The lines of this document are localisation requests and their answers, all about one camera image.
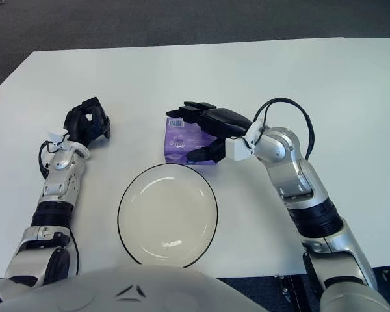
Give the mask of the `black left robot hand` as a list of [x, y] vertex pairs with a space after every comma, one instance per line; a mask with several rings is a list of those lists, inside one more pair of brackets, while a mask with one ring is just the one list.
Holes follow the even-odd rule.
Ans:
[[68, 131], [69, 141], [85, 147], [103, 135], [111, 137], [111, 121], [97, 97], [92, 97], [67, 113], [64, 129]]

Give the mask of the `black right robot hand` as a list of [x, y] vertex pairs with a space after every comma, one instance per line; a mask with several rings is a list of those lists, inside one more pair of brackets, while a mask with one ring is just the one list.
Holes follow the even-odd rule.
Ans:
[[243, 137], [252, 125], [246, 117], [226, 108], [218, 108], [206, 102], [186, 101], [183, 106], [166, 113], [170, 118], [182, 118], [189, 124], [216, 138], [208, 146], [187, 153], [190, 162], [221, 161], [225, 155], [225, 140]]

